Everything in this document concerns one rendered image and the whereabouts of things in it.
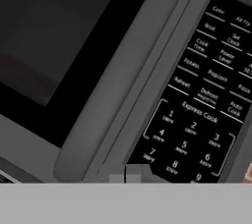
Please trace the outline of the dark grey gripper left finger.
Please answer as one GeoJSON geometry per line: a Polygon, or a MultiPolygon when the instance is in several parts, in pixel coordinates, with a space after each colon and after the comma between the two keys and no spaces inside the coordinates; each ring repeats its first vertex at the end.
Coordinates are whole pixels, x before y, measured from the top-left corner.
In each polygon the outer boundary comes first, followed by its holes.
{"type": "Polygon", "coordinates": [[[98,181],[108,184],[124,184],[124,170],[125,167],[123,165],[103,165],[98,172],[98,181]]]}

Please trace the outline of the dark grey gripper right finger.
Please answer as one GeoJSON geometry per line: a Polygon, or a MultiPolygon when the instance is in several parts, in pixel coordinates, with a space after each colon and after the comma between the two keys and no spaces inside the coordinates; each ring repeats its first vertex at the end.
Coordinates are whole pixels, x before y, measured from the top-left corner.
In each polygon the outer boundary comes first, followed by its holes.
{"type": "Polygon", "coordinates": [[[127,164],[126,165],[126,182],[142,184],[166,184],[166,180],[155,175],[149,164],[127,164]]]}

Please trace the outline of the grey microwave oven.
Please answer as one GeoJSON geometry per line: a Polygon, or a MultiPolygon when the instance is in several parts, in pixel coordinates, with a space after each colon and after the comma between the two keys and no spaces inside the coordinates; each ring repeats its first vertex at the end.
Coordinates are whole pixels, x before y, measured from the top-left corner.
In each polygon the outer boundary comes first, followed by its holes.
{"type": "Polygon", "coordinates": [[[102,166],[239,183],[251,158],[252,0],[190,0],[102,166]]]}

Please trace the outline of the microwave door with dark window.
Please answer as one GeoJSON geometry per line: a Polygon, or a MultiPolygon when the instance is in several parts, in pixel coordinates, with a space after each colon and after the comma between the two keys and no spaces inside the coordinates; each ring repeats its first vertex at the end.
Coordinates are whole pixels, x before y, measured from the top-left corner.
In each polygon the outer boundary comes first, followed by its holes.
{"type": "Polygon", "coordinates": [[[60,182],[58,154],[144,1],[0,0],[0,183],[60,182]]]}

